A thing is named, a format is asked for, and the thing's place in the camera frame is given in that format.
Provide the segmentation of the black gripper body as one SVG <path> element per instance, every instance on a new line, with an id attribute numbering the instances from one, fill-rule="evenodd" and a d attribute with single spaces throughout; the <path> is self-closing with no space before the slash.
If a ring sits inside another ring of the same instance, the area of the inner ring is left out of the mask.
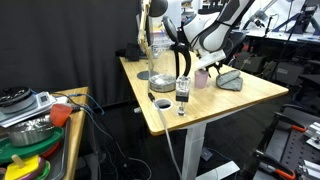
<path id="1" fill-rule="evenodd" d="M 216 71 L 217 71 L 217 73 L 218 74 L 221 74 L 220 73 L 220 69 L 222 68 L 222 66 L 223 66 L 223 62 L 216 62 L 216 63 L 213 63 L 213 64 L 211 64 L 211 65 L 208 65 L 208 66 L 205 66 L 205 70 L 207 71 L 207 72 L 209 72 L 209 69 L 210 68 L 212 68 L 212 67 L 214 67 L 215 69 L 216 69 Z"/>

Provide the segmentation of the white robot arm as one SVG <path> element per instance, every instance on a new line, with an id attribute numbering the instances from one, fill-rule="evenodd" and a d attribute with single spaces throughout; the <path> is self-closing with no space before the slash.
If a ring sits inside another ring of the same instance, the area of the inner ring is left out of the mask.
<path id="1" fill-rule="evenodd" d="M 226 58 L 224 48 L 232 28 L 242 19 L 254 0 L 229 0 L 221 12 L 194 14 L 183 25 L 183 31 L 199 60 L 197 70 L 209 68 Z"/>

